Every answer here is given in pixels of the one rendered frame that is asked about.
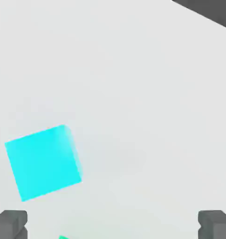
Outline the small cyan cube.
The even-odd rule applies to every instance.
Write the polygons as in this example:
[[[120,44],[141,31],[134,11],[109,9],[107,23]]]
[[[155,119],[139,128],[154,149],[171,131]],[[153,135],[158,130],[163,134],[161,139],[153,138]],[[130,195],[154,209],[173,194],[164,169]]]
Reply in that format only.
[[[5,143],[23,202],[82,181],[71,130],[60,125]]]

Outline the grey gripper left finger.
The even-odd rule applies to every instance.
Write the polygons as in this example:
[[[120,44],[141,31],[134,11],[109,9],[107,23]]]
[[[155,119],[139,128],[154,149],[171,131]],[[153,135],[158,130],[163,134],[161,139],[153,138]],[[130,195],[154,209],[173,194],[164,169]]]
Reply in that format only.
[[[0,214],[0,239],[28,239],[27,212],[4,210]]]

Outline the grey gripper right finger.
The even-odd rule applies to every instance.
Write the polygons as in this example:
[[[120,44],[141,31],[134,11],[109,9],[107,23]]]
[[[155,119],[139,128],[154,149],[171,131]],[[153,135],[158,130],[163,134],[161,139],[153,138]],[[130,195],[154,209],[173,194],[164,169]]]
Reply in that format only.
[[[226,214],[223,211],[199,211],[198,222],[198,239],[226,239]]]

